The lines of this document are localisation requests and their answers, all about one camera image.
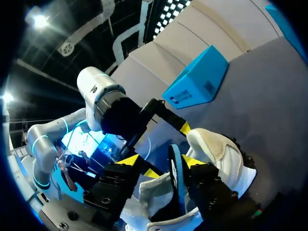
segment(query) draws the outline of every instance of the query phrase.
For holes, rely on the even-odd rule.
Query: blue box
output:
[[[228,66],[228,61],[211,45],[181,72],[162,97],[177,109],[210,102]]]

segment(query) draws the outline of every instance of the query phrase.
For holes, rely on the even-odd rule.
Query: blue screen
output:
[[[78,126],[62,138],[62,143],[72,154],[78,155],[79,151],[84,151],[90,158],[104,137],[101,131],[83,133],[81,127]]]

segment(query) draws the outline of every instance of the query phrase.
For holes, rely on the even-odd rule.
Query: ceiling light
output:
[[[3,98],[3,100],[4,100],[5,103],[9,103],[9,102],[11,102],[11,101],[14,100],[14,97],[13,97],[10,93],[8,93],[8,92],[6,92],[6,93],[2,96],[2,98]]]
[[[41,29],[48,25],[47,18],[44,15],[33,16],[33,19],[35,28]]]
[[[179,15],[179,12],[178,12],[178,11],[174,11],[174,12],[173,12],[173,15],[174,15],[174,16],[178,16],[178,15]]]

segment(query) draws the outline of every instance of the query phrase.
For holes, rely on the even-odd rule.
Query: white wall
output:
[[[266,0],[197,0],[222,16],[251,49],[281,35],[281,31],[264,7]]]

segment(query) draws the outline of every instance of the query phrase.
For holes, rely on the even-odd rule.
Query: ceiling beam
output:
[[[40,75],[40,76],[42,76],[42,77],[45,77],[45,78],[47,78],[47,79],[49,79],[49,80],[51,80],[51,81],[53,81],[53,82],[56,82],[56,83],[58,83],[58,84],[61,84],[62,86],[65,86],[65,87],[67,87],[67,88],[70,88],[70,89],[72,89],[72,90],[75,90],[75,91],[79,92],[79,90],[78,90],[77,88],[74,88],[74,87],[72,87],[71,85],[69,85],[69,84],[67,84],[67,83],[64,83],[64,82],[62,82],[62,81],[60,81],[60,80],[58,80],[58,79],[56,79],[56,78],[54,78],[54,77],[51,77],[51,76],[47,75],[46,73],[44,73],[44,72],[38,70],[37,68],[31,66],[30,64],[27,64],[26,62],[24,62],[24,61],[21,60],[21,59],[17,59],[17,60],[16,60],[16,63],[17,63],[18,65],[20,65],[20,66],[22,66],[22,67],[28,69],[29,71],[32,71],[32,72],[34,72],[34,73],[36,73],[36,74],[38,74],[38,75]]]

